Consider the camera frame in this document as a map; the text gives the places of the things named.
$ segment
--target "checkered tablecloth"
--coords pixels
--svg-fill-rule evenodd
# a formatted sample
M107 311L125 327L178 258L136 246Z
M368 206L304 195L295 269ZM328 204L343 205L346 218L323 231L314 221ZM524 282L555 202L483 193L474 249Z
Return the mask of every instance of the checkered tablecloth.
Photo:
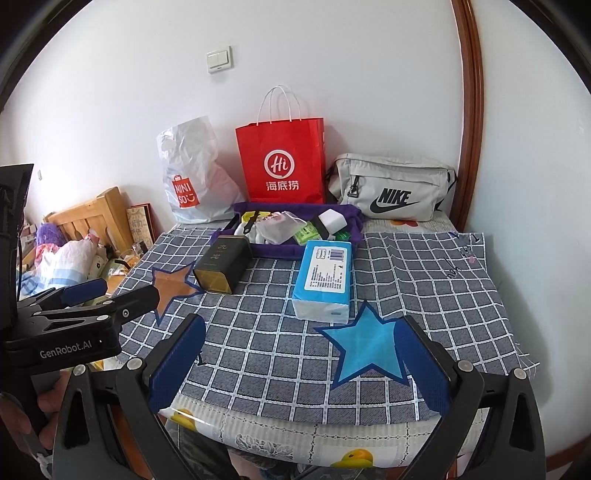
M120 290L151 282L152 267L175 270L202 255L212 230L162 235ZM480 234L364 234L352 274L350 316L364 300L383 317L412 315L432 340L481 371L507 373L537 363L519 350L501 299L484 266ZM189 313L207 322L205 366L194 365L181 392L197 400L281 420L385 424L433 415L410 386L368 372L330 389L339 353L297 320L291 305L300 263L257 259L234 295L206 293L176 300L158 326L152 313L124 325L119 356L146 356Z

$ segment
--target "barcode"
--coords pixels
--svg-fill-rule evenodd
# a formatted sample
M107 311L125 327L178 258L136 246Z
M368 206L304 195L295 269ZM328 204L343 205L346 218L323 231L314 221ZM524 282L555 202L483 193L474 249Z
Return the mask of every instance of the barcode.
M342 262L345 258L343 256L343 250L330 250L329 258L337 262Z

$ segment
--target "blue gripper pad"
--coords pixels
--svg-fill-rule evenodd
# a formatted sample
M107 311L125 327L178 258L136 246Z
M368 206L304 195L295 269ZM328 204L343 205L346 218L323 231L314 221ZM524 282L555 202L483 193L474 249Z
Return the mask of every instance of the blue gripper pad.
M197 314L187 316L177 327L172 337L160 340L146 357L148 365L153 354L168 347L162 361L150 375L148 406L158 413L173 402L183 380L191 370L195 359L205 343L205 321Z
M79 285L65 288L60 295L61 302L73 307L86 301L102 297L107 292L107 282L102 278L85 281Z
M449 380L406 320L394 327L396 349L430 410L445 416L450 407Z

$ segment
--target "wooden bed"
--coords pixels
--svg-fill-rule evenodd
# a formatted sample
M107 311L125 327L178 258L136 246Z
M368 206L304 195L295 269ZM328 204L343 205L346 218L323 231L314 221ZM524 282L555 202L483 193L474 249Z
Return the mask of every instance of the wooden bed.
M125 202L117 187L88 202L50 213L43 221L57 225L69 240L81 240L89 230L93 230L101 244L110 245L119 253L132 248L134 243Z

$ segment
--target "wall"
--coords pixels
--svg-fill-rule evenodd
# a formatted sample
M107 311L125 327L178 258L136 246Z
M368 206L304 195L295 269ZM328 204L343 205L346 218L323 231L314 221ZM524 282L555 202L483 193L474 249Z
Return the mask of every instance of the wall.
M591 432L591 95L548 37L506 0L473 0L485 136L468 229L517 338L541 362L547 453Z
M205 54L227 45L236 67L208 74ZM168 228L158 133L209 115L220 160L243 185L234 129L277 83L325 118L328 159L416 153L457 164L459 44L440 0L92 2L12 94L0 162L41 169L28 206L37 221L118 185Z

